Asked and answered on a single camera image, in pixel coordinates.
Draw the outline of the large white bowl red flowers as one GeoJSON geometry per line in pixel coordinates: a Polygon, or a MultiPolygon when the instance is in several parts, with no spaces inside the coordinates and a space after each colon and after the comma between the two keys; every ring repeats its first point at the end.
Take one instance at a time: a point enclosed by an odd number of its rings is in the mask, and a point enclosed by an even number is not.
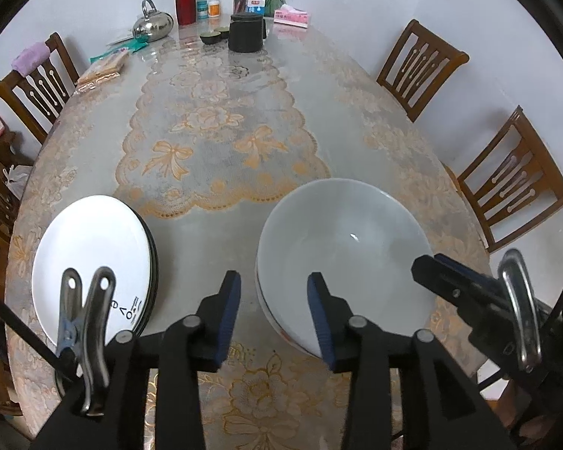
{"type": "Polygon", "coordinates": [[[302,185],[269,213],[256,256],[261,307],[298,350],[321,351],[307,300],[307,281],[323,275],[351,310],[396,334],[426,326],[435,296],[414,281],[414,260],[431,254],[414,216],[378,188],[332,178],[302,185]]]}

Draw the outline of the plain white plate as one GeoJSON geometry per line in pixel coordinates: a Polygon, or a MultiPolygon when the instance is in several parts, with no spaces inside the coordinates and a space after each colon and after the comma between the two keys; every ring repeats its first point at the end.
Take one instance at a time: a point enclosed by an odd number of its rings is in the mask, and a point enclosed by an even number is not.
{"type": "Polygon", "coordinates": [[[142,218],[107,195],[81,198],[62,210],[44,232],[32,267],[32,298],[39,323],[57,341],[64,271],[76,269],[86,297],[97,268],[114,272],[116,288],[107,318],[106,340],[123,330],[141,333],[150,317],[158,284],[157,256],[142,218]]]}

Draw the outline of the metal spring clip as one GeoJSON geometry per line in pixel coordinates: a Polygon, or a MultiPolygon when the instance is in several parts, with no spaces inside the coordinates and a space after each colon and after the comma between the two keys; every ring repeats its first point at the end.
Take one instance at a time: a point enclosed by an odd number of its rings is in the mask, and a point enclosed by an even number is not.
{"type": "Polygon", "coordinates": [[[521,252],[507,250],[499,261],[497,273],[515,320],[519,368],[531,373],[542,362],[542,349],[534,291],[521,252]]]}
{"type": "Polygon", "coordinates": [[[62,275],[57,357],[64,367],[54,372],[54,381],[60,395],[77,380],[83,381],[80,413],[86,417],[103,415],[110,385],[104,348],[115,287],[114,272],[106,266],[94,272],[86,297],[82,296],[82,281],[76,269],[70,267],[62,275]]]}

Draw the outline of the near right wooden chair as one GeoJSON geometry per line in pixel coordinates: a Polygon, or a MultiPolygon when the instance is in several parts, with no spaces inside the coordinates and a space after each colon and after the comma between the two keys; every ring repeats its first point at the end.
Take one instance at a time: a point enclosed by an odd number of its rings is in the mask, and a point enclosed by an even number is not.
{"type": "Polygon", "coordinates": [[[563,208],[563,173],[522,107],[460,174],[446,168],[477,219],[491,254],[535,229],[563,208]],[[494,230],[541,197],[552,201],[523,225],[498,237],[494,230]]]}

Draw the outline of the metal spring clip left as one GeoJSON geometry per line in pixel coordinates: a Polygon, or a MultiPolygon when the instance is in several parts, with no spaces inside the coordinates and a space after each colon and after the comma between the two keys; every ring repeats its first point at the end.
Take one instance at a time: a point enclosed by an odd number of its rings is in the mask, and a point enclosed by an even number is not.
{"type": "Polygon", "coordinates": [[[110,385],[104,348],[115,287],[114,272],[106,266],[94,272],[86,297],[82,296],[82,281],[76,269],[70,267],[62,275],[57,357],[64,367],[54,372],[54,381],[60,395],[77,380],[83,381],[80,413],[86,417],[103,415],[110,385]]]}

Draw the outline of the far right wooden chair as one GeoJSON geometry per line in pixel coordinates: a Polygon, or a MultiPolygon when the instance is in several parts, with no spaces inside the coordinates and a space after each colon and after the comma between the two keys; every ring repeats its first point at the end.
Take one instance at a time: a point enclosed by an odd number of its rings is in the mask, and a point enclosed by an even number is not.
{"type": "Polygon", "coordinates": [[[469,61],[466,52],[412,19],[394,44],[377,83],[393,95],[415,122],[453,72],[469,61]]]}

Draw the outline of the pink tissue pack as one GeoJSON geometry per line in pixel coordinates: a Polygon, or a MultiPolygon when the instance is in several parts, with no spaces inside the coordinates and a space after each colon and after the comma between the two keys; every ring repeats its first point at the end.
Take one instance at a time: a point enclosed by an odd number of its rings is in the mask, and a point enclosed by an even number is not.
{"type": "Polygon", "coordinates": [[[310,14],[307,11],[297,9],[289,4],[283,4],[273,13],[273,22],[290,27],[307,29],[310,23],[310,14]]]}

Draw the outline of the wooden chair with purple cloth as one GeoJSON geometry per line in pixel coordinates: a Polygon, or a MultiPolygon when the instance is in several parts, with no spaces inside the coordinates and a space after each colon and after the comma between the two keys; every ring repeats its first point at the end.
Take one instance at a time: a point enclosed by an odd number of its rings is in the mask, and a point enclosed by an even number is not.
{"type": "Polygon", "coordinates": [[[45,41],[40,41],[40,44],[47,47],[48,51],[40,55],[37,63],[31,66],[26,75],[19,70],[12,69],[4,78],[0,79],[0,99],[9,106],[36,140],[43,144],[48,132],[21,101],[16,90],[24,93],[27,103],[32,105],[51,125],[54,125],[64,105],[70,99],[71,93],[68,92],[61,73],[50,60],[51,54],[57,53],[59,56],[72,86],[77,84],[79,73],[58,33],[52,33],[45,41]]]}

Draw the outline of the black cylindrical container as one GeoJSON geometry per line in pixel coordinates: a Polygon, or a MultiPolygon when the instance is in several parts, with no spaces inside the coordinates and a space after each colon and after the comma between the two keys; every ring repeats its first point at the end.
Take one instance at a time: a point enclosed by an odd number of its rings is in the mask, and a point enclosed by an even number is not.
{"type": "Polygon", "coordinates": [[[256,53],[262,50],[266,39],[264,17],[259,13],[240,12],[230,17],[227,43],[230,51],[256,53]]]}

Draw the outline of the teal plastic bag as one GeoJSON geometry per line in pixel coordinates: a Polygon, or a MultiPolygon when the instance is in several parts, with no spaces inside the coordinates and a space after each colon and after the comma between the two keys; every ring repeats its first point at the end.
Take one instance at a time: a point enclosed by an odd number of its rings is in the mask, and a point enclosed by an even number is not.
{"type": "Polygon", "coordinates": [[[93,64],[94,62],[97,62],[97,61],[99,61],[103,58],[107,58],[110,55],[114,55],[114,54],[117,54],[117,53],[123,52],[123,51],[128,51],[129,53],[136,53],[136,52],[146,48],[147,46],[148,46],[147,42],[137,40],[137,39],[131,39],[131,40],[116,44],[110,50],[107,50],[106,52],[104,52],[104,53],[102,53],[98,56],[91,57],[90,60],[89,60],[89,63],[93,64]]]}

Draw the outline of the blue white carton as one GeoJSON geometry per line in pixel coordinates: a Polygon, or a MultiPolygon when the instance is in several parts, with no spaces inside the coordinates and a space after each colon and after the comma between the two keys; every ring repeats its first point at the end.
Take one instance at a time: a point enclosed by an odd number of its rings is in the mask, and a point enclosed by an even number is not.
{"type": "Polygon", "coordinates": [[[246,1],[246,12],[264,15],[265,9],[266,9],[266,0],[247,0],[246,1]]]}

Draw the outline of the steel kettle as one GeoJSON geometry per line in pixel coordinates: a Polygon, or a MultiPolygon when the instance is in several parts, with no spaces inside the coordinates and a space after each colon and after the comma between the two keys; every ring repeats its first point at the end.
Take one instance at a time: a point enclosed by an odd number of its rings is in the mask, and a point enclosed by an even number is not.
{"type": "Polygon", "coordinates": [[[165,38],[173,26],[170,14],[158,10],[152,0],[143,0],[142,17],[134,23],[132,35],[140,42],[151,43],[165,38]]]}

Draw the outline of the purple cloth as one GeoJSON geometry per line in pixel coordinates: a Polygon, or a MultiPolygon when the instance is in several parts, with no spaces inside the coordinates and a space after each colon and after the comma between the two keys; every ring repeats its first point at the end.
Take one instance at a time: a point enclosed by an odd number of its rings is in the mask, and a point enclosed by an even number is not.
{"type": "Polygon", "coordinates": [[[48,58],[50,58],[50,47],[44,42],[36,42],[24,49],[12,61],[11,69],[26,77],[48,58]]]}

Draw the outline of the teal lid jar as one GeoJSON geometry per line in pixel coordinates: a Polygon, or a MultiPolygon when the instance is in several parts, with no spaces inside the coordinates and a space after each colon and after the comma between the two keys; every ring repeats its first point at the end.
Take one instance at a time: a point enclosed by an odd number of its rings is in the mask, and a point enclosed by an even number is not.
{"type": "Polygon", "coordinates": [[[208,3],[206,0],[197,1],[196,15],[198,20],[206,20],[208,17],[208,3]]]}

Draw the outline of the orange pill bottle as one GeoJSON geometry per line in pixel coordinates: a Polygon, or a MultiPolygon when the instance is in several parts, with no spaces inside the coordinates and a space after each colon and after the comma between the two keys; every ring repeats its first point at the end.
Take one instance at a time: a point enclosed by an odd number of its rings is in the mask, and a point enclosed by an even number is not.
{"type": "Polygon", "coordinates": [[[209,18],[220,17],[220,0],[208,0],[207,12],[209,18]]]}

